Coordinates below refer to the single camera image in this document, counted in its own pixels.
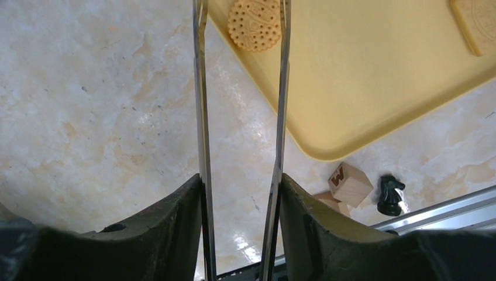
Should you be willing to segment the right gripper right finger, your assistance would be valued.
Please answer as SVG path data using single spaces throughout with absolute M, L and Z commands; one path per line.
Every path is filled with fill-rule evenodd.
M 494 280 L 494 231 L 368 227 L 282 177 L 280 223 L 289 280 Z

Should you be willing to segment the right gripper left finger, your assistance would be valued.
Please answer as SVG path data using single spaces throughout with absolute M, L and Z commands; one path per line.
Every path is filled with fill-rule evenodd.
M 1 227 L 2 280 L 192 280 L 201 232 L 200 184 L 99 232 Z

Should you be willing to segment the metal tongs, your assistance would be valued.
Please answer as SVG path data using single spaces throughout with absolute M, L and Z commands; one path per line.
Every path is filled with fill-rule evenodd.
M 205 280 L 244 262 L 260 265 L 258 280 L 273 280 L 278 242 L 288 99 L 289 1 L 273 1 L 283 32 L 275 55 L 275 107 L 263 97 L 229 35 L 232 1 L 194 1 L 194 86 L 201 178 Z

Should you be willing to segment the orange biscuit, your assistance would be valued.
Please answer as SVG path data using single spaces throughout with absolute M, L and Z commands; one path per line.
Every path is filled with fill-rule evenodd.
M 238 0 L 228 13 L 228 32 L 234 44 L 248 52 L 263 52 L 281 39 L 280 2 Z

